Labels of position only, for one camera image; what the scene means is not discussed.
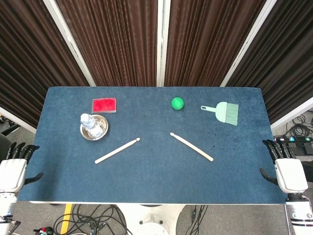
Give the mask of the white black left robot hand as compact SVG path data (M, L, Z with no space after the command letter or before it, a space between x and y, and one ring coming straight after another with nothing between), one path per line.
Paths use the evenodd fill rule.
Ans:
M26 178L26 170L33 153L40 147L37 145L25 145L24 142L12 143L5 159L0 164L0 192L18 193L23 186L34 183L42 178L42 172L35 177Z

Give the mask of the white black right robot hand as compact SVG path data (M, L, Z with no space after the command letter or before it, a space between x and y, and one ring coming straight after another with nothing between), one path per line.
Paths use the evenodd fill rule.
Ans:
M263 140L274 164L276 177L270 177L263 168L260 173L265 180L278 185L283 193L303 193L309 186L301 161L281 140Z

